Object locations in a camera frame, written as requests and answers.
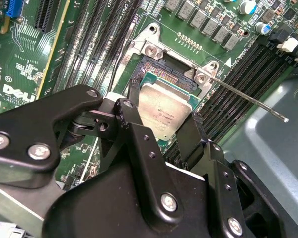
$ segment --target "capacitor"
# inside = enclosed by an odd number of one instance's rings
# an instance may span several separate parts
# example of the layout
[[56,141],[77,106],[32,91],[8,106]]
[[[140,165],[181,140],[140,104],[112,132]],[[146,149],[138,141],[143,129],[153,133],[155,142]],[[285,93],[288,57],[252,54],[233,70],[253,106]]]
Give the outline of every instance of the capacitor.
[[262,35],[268,35],[270,33],[271,27],[270,25],[263,22],[258,22],[255,25],[255,30]]
[[241,4],[239,5],[239,12],[240,14],[253,14],[256,11],[257,8],[257,3],[253,0],[249,1],[249,0],[244,0],[241,2]]

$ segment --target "black pcie slot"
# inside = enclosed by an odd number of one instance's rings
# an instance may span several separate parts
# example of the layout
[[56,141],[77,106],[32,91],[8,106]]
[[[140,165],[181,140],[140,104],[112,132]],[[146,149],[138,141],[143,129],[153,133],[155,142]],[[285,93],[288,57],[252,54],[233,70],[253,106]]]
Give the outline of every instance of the black pcie slot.
[[117,39],[115,40],[117,43],[111,44],[111,48],[106,55],[106,58],[104,60],[104,63],[101,66],[101,70],[98,74],[99,81],[96,84],[96,88],[99,90],[100,86],[105,80],[105,77],[109,71],[110,66],[114,63],[115,58],[117,57],[118,53],[124,43],[125,37],[128,33],[129,27],[132,24],[136,13],[138,12],[138,9],[141,6],[142,1],[141,0],[136,0],[132,1],[130,4],[132,7],[128,8],[127,12],[125,13],[127,17],[123,20],[122,24],[120,25],[118,29],[118,34],[117,34]]
[[49,32],[58,11],[60,0],[41,0],[36,13],[34,28],[42,33]]
[[[270,56],[267,60],[265,60],[265,63],[268,62],[269,66],[268,68],[265,69],[265,72],[260,72],[260,75],[254,74],[254,78],[256,78],[256,80],[254,81],[250,81],[247,83],[247,90],[244,91],[245,94],[250,95],[256,99],[259,99],[262,96],[261,92],[265,92],[266,91],[266,85],[270,84],[271,82],[275,82],[277,80],[277,78],[275,78],[274,76],[276,76],[275,73],[273,73],[273,75],[271,75],[272,71],[276,72],[276,69],[280,66],[281,61],[278,60],[274,60],[272,59],[273,54],[270,52]],[[229,93],[230,96],[229,101],[227,104],[224,104],[224,110],[225,114],[224,117],[218,118],[216,121],[217,123],[214,126],[209,126],[207,128],[207,132],[210,136],[215,136],[215,134],[218,132],[218,128],[221,127],[225,127],[225,122],[229,121],[232,117],[234,117],[234,121],[238,121],[240,120],[240,115],[236,115],[236,112],[238,113],[238,111],[240,111],[240,109],[242,108],[242,104],[243,103],[248,103],[247,100],[245,100],[244,98],[234,94],[233,92]]]
[[67,69],[67,65],[69,64],[69,60],[70,60],[70,57],[71,57],[71,49],[74,46],[75,39],[78,37],[82,25],[86,21],[86,18],[87,18],[86,17],[86,9],[90,5],[90,3],[91,3],[91,0],[85,0],[83,5],[81,6],[81,11],[80,11],[79,16],[78,16],[78,22],[77,22],[77,24],[75,24],[73,34],[72,34],[71,39],[70,39],[70,45],[68,46],[68,48],[66,50],[66,53],[65,53],[65,56],[64,56],[64,59],[62,61],[61,70],[60,70],[59,75],[57,77],[55,86],[53,88],[53,93],[56,93],[56,92],[59,91],[60,84],[63,81],[63,77],[64,77],[65,71]]
[[[277,80],[286,71],[286,69],[287,67],[281,68],[281,70],[278,71],[276,75],[274,75],[274,79]],[[263,96],[264,93],[276,82],[276,80],[268,81],[267,84],[265,85],[265,88],[260,92],[258,92],[258,94],[256,94],[256,97],[260,98],[261,96]],[[235,120],[231,120],[229,124],[227,124],[224,128],[221,129],[221,132],[219,134],[213,135],[214,140],[220,141],[232,129],[232,127],[236,123],[238,123],[239,120],[243,119],[245,114],[251,109],[253,105],[254,104],[252,104],[251,102],[246,101],[244,108],[240,110],[239,114],[235,117]]]
[[107,1],[101,1],[101,3],[97,6],[97,10],[96,11],[93,11],[95,12],[94,16],[93,16],[93,21],[92,23],[90,24],[89,28],[88,28],[88,34],[86,35],[85,39],[83,40],[83,47],[82,49],[80,50],[79,52],[79,55],[76,59],[76,63],[75,63],[75,67],[74,67],[74,71],[70,74],[70,80],[68,81],[67,85],[66,85],[66,88],[68,87],[73,87],[74,86],[74,83],[75,83],[75,80],[77,78],[77,75],[78,75],[78,72],[81,68],[81,65],[82,65],[82,62],[84,60],[84,57],[86,56],[86,53],[87,53],[87,50],[88,50],[88,47],[97,31],[97,29],[99,29],[99,27],[101,27],[99,33],[98,33],[98,36],[97,38],[100,39],[102,38],[102,34],[103,34],[103,30],[104,30],[104,25],[108,22],[109,20],[109,17],[112,13],[112,10],[113,8],[110,8],[110,12],[108,13],[107,15],[107,18],[106,20],[104,21],[104,23],[102,24],[102,26],[100,26],[101,24],[101,17],[102,15],[104,14],[105,12],[105,9],[106,9],[106,6],[107,6],[108,2]]
[[104,51],[107,41],[109,40],[110,36],[113,34],[113,28],[118,24],[119,16],[122,12],[123,6],[125,1],[117,1],[114,5],[114,13],[111,16],[110,22],[106,25],[104,30],[104,37],[102,38],[102,42],[100,47],[94,47],[95,51],[92,54],[91,60],[89,61],[88,68],[85,71],[86,73],[82,76],[83,84],[87,84],[91,78],[91,75],[96,67],[97,60],[100,57],[100,54]]

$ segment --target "black dimm slot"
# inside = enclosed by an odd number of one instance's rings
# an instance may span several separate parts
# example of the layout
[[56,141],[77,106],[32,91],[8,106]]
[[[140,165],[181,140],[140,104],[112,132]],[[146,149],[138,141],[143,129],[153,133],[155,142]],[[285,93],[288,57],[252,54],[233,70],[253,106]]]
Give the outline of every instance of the black dimm slot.
[[[271,59],[271,52],[270,53],[270,57],[263,59],[260,58],[261,61],[263,61],[264,63],[268,62]],[[264,80],[266,78],[266,76],[257,77],[257,73],[262,69],[262,68],[257,68],[257,64],[252,65],[252,68],[250,69],[250,71],[253,73],[253,75],[248,76],[247,75],[245,77],[243,77],[243,87],[238,88],[240,91],[244,92],[247,95],[253,96],[254,91],[259,87],[258,84],[262,82],[262,80]],[[231,111],[232,109],[234,109],[234,106],[231,106],[231,104],[233,104],[235,102],[235,100],[237,99],[242,99],[240,98],[238,95],[236,95],[233,92],[228,92],[226,98],[225,98],[225,102],[223,104],[220,104],[219,106],[222,108],[222,112],[223,112],[223,116],[220,117],[220,122],[219,122],[219,118],[215,119],[212,121],[212,123],[206,123],[208,126],[206,128],[206,131],[208,134],[212,133],[213,131],[216,130],[216,128],[219,128],[223,125],[223,119],[225,120],[229,120],[229,118],[231,117],[231,115],[229,115],[229,111]]]
[[[275,80],[271,80],[268,81],[268,83],[265,86],[265,90],[261,90],[258,95],[256,95],[258,98],[260,98],[267,89],[269,89],[269,87],[271,87],[276,80],[286,71],[287,67],[285,67],[285,69],[281,68],[281,70],[277,73],[277,75],[274,77]],[[229,132],[229,130],[231,130],[231,128],[241,119],[244,117],[244,115],[251,109],[251,107],[253,106],[253,104],[251,102],[247,102],[247,104],[245,105],[245,107],[240,111],[240,113],[236,116],[236,120],[231,121],[230,124],[228,124],[225,128],[223,128],[220,132],[220,134],[218,134],[217,136],[214,136],[214,140],[215,141],[220,141],[225,135],[226,133]]]
[[[243,67],[246,65],[250,65],[254,60],[254,56],[257,56],[264,50],[264,47],[260,47],[257,43],[253,45],[253,47],[246,52],[245,56],[243,57],[243,62],[239,62],[231,71],[228,73],[228,75],[225,78],[225,82],[230,85],[234,85],[236,82],[236,78],[239,78],[241,73],[241,70],[243,70]],[[225,95],[225,88],[220,87],[217,89],[217,91],[214,93],[214,95],[207,101],[207,105],[201,108],[200,113],[203,114],[205,117],[208,116],[208,114],[211,114],[213,111],[213,105],[216,105],[222,100],[223,96]]]
[[57,77],[55,86],[53,88],[53,93],[56,93],[56,92],[59,91],[59,87],[61,85],[64,73],[65,73],[65,70],[66,70],[66,65],[68,65],[68,63],[69,63],[69,59],[70,59],[70,55],[71,55],[71,49],[73,48],[74,41],[78,37],[81,26],[83,25],[83,23],[85,21],[86,9],[88,8],[90,2],[91,2],[91,0],[85,0],[82,7],[81,7],[81,11],[80,11],[79,16],[78,16],[78,22],[77,22],[77,24],[75,24],[73,34],[72,34],[71,39],[70,39],[71,44],[68,46],[68,48],[66,50],[64,59],[62,61],[61,70],[60,70],[59,75]]
[[[77,57],[75,67],[74,67],[74,71],[70,75],[71,80],[69,80],[69,83],[66,86],[67,88],[74,86],[74,83],[75,83],[75,80],[77,78],[78,72],[81,68],[81,64],[84,60],[84,57],[86,56],[88,47],[89,47],[89,45],[90,45],[90,43],[91,43],[91,41],[92,41],[92,39],[93,39],[93,37],[96,33],[96,30],[100,27],[100,24],[101,24],[100,19],[101,19],[102,15],[105,12],[107,4],[108,4],[108,1],[104,1],[104,0],[101,1],[101,4],[98,5],[97,10],[95,11],[95,14],[93,16],[93,21],[92,21],[90,27],[88,28],[88,34],[86,35],[85,39],[83,40],[84,45],[83,45],[82,49],[79,52],[79,56]],[[110,15],[111,15],[111,12],[108,13],[106,20],[102,24],[102,29],[104,28],[104,25],[107,23]],[[102,33],[98,34],[98,38],[101,38],[101,37],[102,37]]]
[[81,48],[82,48],[82,45],[84,44],[84,39],[87,35],[88,32],[88,28],[90,26],[90,22],[96,12],[96,10],[98,9],[98,6],[99,6],[99,3],[101,2],[102,0],[96,0],[94,2],[94,5],[93,5],[93,8],[91,10],[91,17],[88,19],[88,21],[86,22],[86,27],[83,28],[83,33],[81,35],[81,40],[79,41],[78,45],[77,45],[77,49],[76,49],[76,52],[75,52],[75,56],[76,59],[73,59],[71,65],[70,65],[70,70],[69,72],[66,74],[65,76],[65,81],[66,83],[63,85],[63,90],[68,88],[70,84],[73,84],[72,82],[75,81],[75,78],[72,78],[71,77],[71,74],[72,74],[72,71],[75,70],[75,65],[78,65],[79,64],[79,60],[81,58],[81,56],[79,55],[80,51],[81,51]]
[[[268,75],[270,75],[271,71],[275,71],[276,67],[280,64],[279,60],[274,60],[272,59],[272,57],[274,57],[274,55],[270,53],[270,56],[267,60],[263,60],[263,62],[269,62],[269,60],[271,60],[268,68],[265,69],[265,71],[261,71],[260,75],[257,76],[257,74],[254,74],[254,78],[256,78],[256,80],[252,80],[252,78],[248,78],[247,79],[247,89],[243,90],[243,92],[247,95],[250,95],[251,97],[254,97],[255,99],[259,99],[257,98],[259,93],[256,93],[256,89],[258,88],[262,88],[263,87],[263,83],[269,83],[272,80],[265,80],[267,78]],[[239,110],[241,108],[241,103],[244,102],[248,102],[247,100],[245,100],[244,98],[230,92],[230,96],[229,98],[229,102],[227,104],[225,104],[225,107],[223,110],[227,110],[228,112],[226,112],[224,117],[221,117],[220,120],[217,119],[217,124],[215,126],[212,127],[212,129],[210,130],[211,125],[209,125],[209,128],[207,129],[208,134],[211,136],[213,133],[215,133],[217,130],[216,128],[220,128],[221,126],[223,127],[224,125],[224,121],[225,120],[229,120],[233,115],[235,115],[235,113],[237,112],[237,110]]]
[[102,39],[102,43],[99,48],[95,48],[97,51],[94,52],[94,54],[91,57],[91,61],[88,64],[88,68],[85,71],[86,73],[82,75],[82,81],[83,84],[87,84],[90,80],[90,77],[95,70],[97,60],[99,59],[100,54],[104,51],[105,46],[107,45],[107,41],[112,35],[112,30],[114,26],[118,22],[118,17],[120,16],[123,6],[124,6],[125,1],[117,1],[116,4],[114,5],[115,12],[113,13],[113,16],[111,17],[110,22],[106,25],[106,28],[104,30],[105,35]]
[[[255,61],[255,64],[250,64],[248,65],[249,67],[247,67],[247,71],[246,71],[246,75],[242,74],[241,76],[243,77],[243,80],[240,80],[237,83],[237,80],[239,80],[240,78],[237,78],[235,83],[237,84],[235,86],[236,89],[242,91],[243,93],[248,94],[247,92],[244,91],[244,88],[246,85],[248,85],[248,83],[250,81],[252,81],[253,78],[256,78],[256,74],[258,73],[258,71],[260,71],[262,69],[262,67],[267,63],[267,61],[269,61],[269,59],[272,56],[272,53],[270,51],[263,51],[261,52],[261,54],[263,53],[263,55],[261,55],[260,59],[261,60],[257,60]],[[207,124],[208,127],[211,127],[214,123],[215,123],[215,119],[214,117],[217,117],[218,115],[221,115],[232,103],[232,97],[233,96],[237,96],[236,94],[232,94],[229,90],[227,90],[225,88],[225,94],[221,97],[221,100],[225,97],[225,100],[221,103],[217,104],[218,109],[214,109],[214,111],[216,111],[216,113],[214,113],[211,117],[208,118],[204,118],[203,122],[204,124]]]
[[[287,69],[284,62],[276,58],[273,53],[271,53],[271,58],[268,58],[265,62],[268,62],[265,70],[261,68],[261,70],[257,71],[257,74],[253,77],[256,78],[256,81],[248,86],[248,90],[245,92],[255,99],[259,99]],[[217,120],[217,124],[212,127],[211,131],[209,129],[206,130],[208,137],[214,141],[219,141],[253,106],[251,102],[237,95],[234,95],[234,99],[232,99],[231,102],[233,102],[234,105],[230,108],[228,113],[223,115],[221,120]]]
[[[227,75],[225,82],[258,100],[286,69],[287,63],[282,57],[255,42]],[[219,87],[200,110],[208,138],[220,141],[252,106],[251,102]]]
[[129,27],[131,25],[131,23],[133,22],[136,13],[138,12],[138,9],[141,6],[142,1],[140,0],[135,0],[130,2],[130,4],[132,5],[132,7],[129,7],[125,13],[124,19],[122,20],[122,24],[120,25],[119,29],[118,29],[118,33],[117,33],[117,37],[115,40],[113,40],[112,44],[110,45],[110,49],[106,55],[106,58],[101,66],[101,71],[100,73],[98,73],[100,80],[98,81],[98,83],[96,84],[96,89],[100,90],[100,86],[102,85],[102,83],[105,80],[105,76],[107,75],[110,66],[113,64],[116,56],[118,55],[119,51],[121,50],[121,47],[124,43],[125,37],[128,33]]
[[[252,68],[248,67],[247,71],[243,70],[243,73],[246,72],[246,75],[240,74],[240,76],[243,76],[243,80],[238,81],[239,78],[235,78],[235,84],[236,84],[235,88],[242,91],[242,92],[244,92],[243,88],[249,82],[249,80],[251,80],[254,77],[254,75],[255,75],[254,71],[261,69],[261,67],[263,65],[265,65],[265,63],[266,63],[265,60],[260,60],[260,61],[256,61],[255,65],[249,65],[249,67],[252,67]],[[225,111],[225,109],[230,105],[231,97],[229,97],[229,96],[225,97],[225,100],[223,102],[221,102],[222,99],[224,98],[224,96],[228,92],[230,92],[226,88],[224,88],[224,89],[225,89],[225,91],[224,91],[225,94],[223,94],[223,96],[220,97],[220,100],[218,100],[218,102],[217,102],[218,108],[214,107],[214,109],[213,109],[213,111],[215,111],[216,113],[213,113],[213,115],[211,115],[210,117],[204,117],[203,118],[203,123],[204,124],[207,124],[208,126],[212,126],[212,124],[215,122],[214,117],[217,117],[218,115],[221,115]]]

